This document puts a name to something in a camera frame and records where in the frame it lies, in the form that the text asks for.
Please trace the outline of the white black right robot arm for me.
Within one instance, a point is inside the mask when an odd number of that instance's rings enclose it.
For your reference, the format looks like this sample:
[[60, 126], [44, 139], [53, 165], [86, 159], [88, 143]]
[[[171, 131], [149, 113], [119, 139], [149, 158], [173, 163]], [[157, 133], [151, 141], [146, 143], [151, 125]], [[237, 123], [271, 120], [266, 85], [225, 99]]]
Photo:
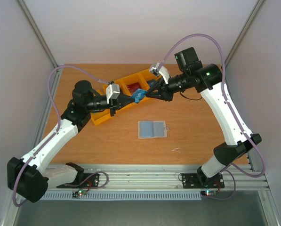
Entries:
[[172, 101], [175, 93], [195, 88], [210, 106], [225, 141], [215, 147], [213, 156], [197, 169], [198, 183], [207, 187], [220, 171], [248, 153], [254, 145], [261, 143], [262, 138], [259, 134], [252, 133], [228, 94], [223, 93], [227, 86], [222, 81], [222, 72], [217, 65], [203, 66], [193, 47], [176, 53], [175, 58], [181, 74], [174, 77], [160, 63], [150, 66], [150, 73], [158, 79], [146, 96]]

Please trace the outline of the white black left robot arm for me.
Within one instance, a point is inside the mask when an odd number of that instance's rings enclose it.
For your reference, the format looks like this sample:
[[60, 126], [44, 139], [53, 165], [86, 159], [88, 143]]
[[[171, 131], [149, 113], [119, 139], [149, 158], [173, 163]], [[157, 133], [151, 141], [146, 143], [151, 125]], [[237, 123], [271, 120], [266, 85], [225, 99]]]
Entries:
[[13, 157], [7, 163], [8, 188], [13, 191], [13, 204], [16, 207], [22, 205], [17, 202], [17, 195], [24, 197], [25, 201], [37, 202], [50, 188], [82, 186], [85, 182], [82, 167], [69, 162], [60, 169], [48, 170], [51, 160], [86, 126], [92, 113], [108, 109], [114, 116], [117, 110], [134, 101], [114, 82], [109, 83], [105, 95], [95, 91], [89, 81], [77, 82], [72, 99], [64, 113], [58, 115], [58, 123], [51, 132], [22, 158]]

